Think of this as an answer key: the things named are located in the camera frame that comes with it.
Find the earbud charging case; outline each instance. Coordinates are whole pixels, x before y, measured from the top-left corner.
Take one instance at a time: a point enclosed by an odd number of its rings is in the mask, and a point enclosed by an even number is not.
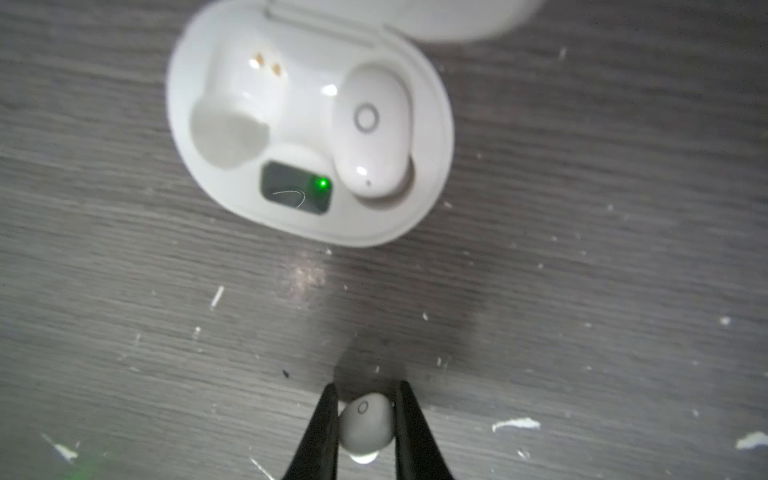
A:
[[[437,201],[454,144],[448,95],[410,40],[487,38],[524,22],[541,2],[214,2],[192,19],[170,58],[166,99],[174,142],[200,187],[234,214],[337,245],[394,240]],[[398,195],[374,201],[344,187],[330,135],[336,87],[370,63],[403,80],[413,124],[408,184]],[[262,176],[270,162],[332,184],[326,210],[318,214],[268,200]],[[304,194],[292,187],[277,193],[285,192]]]

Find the black display screen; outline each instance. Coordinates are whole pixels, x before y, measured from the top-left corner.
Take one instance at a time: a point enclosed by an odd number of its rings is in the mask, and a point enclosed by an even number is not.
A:
[[[261,194],[276,204],[317,215],[328,211],[333,184],[316,175],[278,161],[270,161],[261,172]]]

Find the circle logo on earbud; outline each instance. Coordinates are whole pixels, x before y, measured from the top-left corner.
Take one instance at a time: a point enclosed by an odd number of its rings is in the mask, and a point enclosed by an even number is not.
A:
[[[369,134],[379,126],[379,111],[373,104],[360,104],[355,109],[355,126],[364,133]]]

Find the white charging case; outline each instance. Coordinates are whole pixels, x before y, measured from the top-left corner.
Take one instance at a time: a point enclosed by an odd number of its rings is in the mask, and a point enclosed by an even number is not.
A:
[[[527,20],[543,0],[224,0],[199,12],[170,58],[170,130],[195,181],[230,212],[278,230],[370,247],[411,230],[448,179],[454,127],[448,95],[410,40],[487,38]],[[349,192],[331,155],[336,86],[374,63],[409,90],[412,171],[390,199]],[[267,200],[264,166],[279,161],[333,183],[324,214]]]

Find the gray wooden surface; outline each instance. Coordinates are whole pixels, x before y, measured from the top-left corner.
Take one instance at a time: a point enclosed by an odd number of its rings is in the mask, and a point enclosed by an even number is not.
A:
[[[164,71],[199,6],[0,3],[0,478],[279,478],[322,386],[376,366],[456,478],[768,478],[734,448],[768,432],[764,2],[553,0],[425,47],[444,196],[332,255],[180,162]]]

